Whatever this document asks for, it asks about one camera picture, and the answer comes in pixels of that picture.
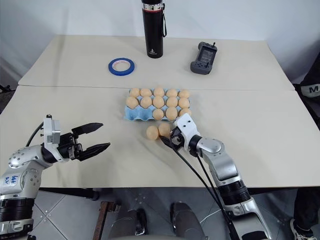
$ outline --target gray handheld device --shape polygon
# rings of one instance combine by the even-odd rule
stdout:
[[[213,45],[204,41],[199,43],[199,53],[196,56],[195,61],[190,64],[190,70],[192,72],[203,75],[210,73],[218,50],[215,45],[215,42]]]

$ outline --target painter's tape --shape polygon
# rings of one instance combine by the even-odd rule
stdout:
[[[130,65],[130,67],[127,70],[124,71],[117,71],[115,69],[115,66],[119,63],[127,63]],[[113,59],[109,65],[108,65],[109,71],[110,73],[117,75],[117,76],[125,76],[128,75],[130,73],[132,73],[135,69],[135,64],[132,60],[130,60],[129,58],[125,58],[125,57],[120,57],[120,58],[116,58]]]

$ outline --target egg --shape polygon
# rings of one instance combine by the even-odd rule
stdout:
[[[129,108],[134,109],[134,108],[136,108],[136,106],[139,105],[139,102],[138,102],[138,100],[137,100],[135,97],[133,97],[133,96],[128,96],[128,97],[126,98],[125,104],[126,104]]]
[[[168,107],[176,107],[178,105],[178,99],[175,96],[171,96],[166,100]]]
[[[178,111],[174,106],[170,106],[165,111],[165,116],[168,118],[168,120],[175,120],[178,116]]]
[[[165,105],[165,100],[162,98],[162,96],[155,96],[153,99],[153,106],[155,106],[157,109],[162,108]]]
[[[188,97],[190,97],[190,93],[189,93],[189,91],[188,90],[181,90],[180,92],[179,92],[179,94],[178,94],[178,96],[180,97],[180,98],[188,98]]]
[[[179,99],[179,107],[182,109],[187,109],[190,106],[190,102],[188,100],[188,98],[182,97]]]
[[[181,117],[183,114],[189,114],[191,116],[191,110],[189,108],[183,108],[179,112],[179,117]]]
[[[165,116],[164,111],[162,111],[161,109],[155,109],[155,110],[152,112],[152,117],[153,117],[155,120],[161,120],[164,116]]]
[[[164,137],[169,137],[171,132],[170,124],[163,122],[158,126],[159,135]]]
[[[152,104],[152,99],[149,96],[144,96],[140,101],[140,105],[144,109],[147,109],[151,104]]]
[[[130,90],[129,96],[136,98],[136,97],[138,97],[139,95],[140,95],[140,89],[139,89],[139,88],[132,88],[132,89]]]
[[[165,95],[165,91],[162,87],[156,87],[153,91],[153,95],[163,97]]]
[[[152,92],[151,92],[151,90],[148,89],[148,88],[142,88],[142,89],[140,90],[140,95],[141,95],[142,97],[150,97],[150,96],[152,95]]]
[[[159,130],[156,126],[149,126],[146,129],[146,136],[150,140],[156,140],[159,137]]]
[[[175,90],[174,88],[171,88],[171,89],[169,89],[169,90],[166,92],[166,96],[167,96],[168,98],[170,98],[170,97],[176,97],[176,96],[178,96],[178,92],[177,92],[177,90]]]

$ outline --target sneaker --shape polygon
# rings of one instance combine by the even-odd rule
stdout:
[[[310,229],[309,231],[303,231],[302,229],[298,229],[295,220],[292,218],[290,221],[291,232],[293,233],[294,240],[317,240],[314,237],[314,233]]]

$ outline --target white table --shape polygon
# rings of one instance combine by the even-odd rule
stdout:
[[[218,48],[209,75],[190,71],[201,41]],[[146,54],[144,37],[56,36],[19,81],[26,86],[164,88],[190,90],[293,90],[265,41],[165,38],[164,54]],[[129,58],[135,69],[115,76],[108,64]]]
[[[191,90],[192,116],[203,135],[225,143],[248,187],[320,185],[318,131],[294,91]],[[19,86],[0,115],[0,171],[50,113],[62,133],[101,122],[81,135],[87,148],[111,146],[96,157],[56,163],[42,187],[203,187],[172,150],[145,137],[155,122],[124,120],[127,89]],[[42,143],[37,135],[32,144]],[[201,171],[195,158],[184,154]]]

